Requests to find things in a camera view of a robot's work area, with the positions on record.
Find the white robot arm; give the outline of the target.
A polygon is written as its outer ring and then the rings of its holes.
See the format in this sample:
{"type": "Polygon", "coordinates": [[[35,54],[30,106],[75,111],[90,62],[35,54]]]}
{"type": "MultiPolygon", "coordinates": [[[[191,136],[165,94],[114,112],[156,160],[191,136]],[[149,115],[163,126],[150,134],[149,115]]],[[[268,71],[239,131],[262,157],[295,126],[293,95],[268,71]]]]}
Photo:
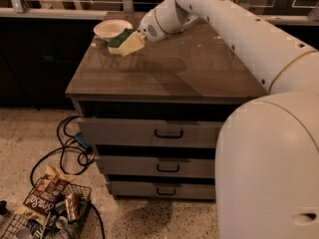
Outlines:
{"type": "Polygon", "coordinates": [[[220,239],[319,239],[319,66],[313,47],[229,0],[165,0],[130,51],[205,21],[266,94],[223,124],[215,156],[220,239]]]}

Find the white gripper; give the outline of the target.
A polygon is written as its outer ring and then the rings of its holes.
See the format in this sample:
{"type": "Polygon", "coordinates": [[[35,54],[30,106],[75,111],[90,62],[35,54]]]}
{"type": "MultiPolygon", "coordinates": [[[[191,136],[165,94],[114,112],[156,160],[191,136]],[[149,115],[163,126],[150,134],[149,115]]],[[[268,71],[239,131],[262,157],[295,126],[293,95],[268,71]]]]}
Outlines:
{"type": "Polygon", "coordinates": [[[156,12],[151,10],[142,18],[138,31],[120,35],[118,51],[124,57],[142,49],[145,46],[145,39],[154,43],[161,41],[162,38],[163,32],[157,22],[156,12]]]}

